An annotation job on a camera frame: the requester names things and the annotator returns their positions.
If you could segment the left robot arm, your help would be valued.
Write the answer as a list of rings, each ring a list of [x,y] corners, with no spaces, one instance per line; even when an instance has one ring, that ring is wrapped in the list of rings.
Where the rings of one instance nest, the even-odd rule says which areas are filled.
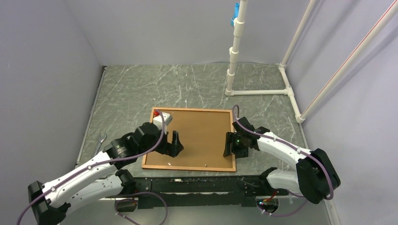
[[[39,225],[57,225],[71,213],[98,199],[137,193],[136,182],[126,165],[152,151],[176,157],[184,149],[179,133],[162,124],[146,122],[134,132],[113,140],[102,151],[75,170],[47,183],[28,186],[30,207]]]

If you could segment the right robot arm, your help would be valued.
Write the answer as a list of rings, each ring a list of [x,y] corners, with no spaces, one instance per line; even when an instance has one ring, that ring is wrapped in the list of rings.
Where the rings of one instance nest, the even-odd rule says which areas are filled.
[[[333,198],[341,180],[324,150],[301,148],[265,127],[255,128],[246,117],[232,125],[235,131],[226,133],[224,157],[245,158],[249,149],[255,149],[271,154],[293,168],[293,171],[285,171],[271,167],[261,173],[254,183],[261,194],[296,194],[313,204]]]

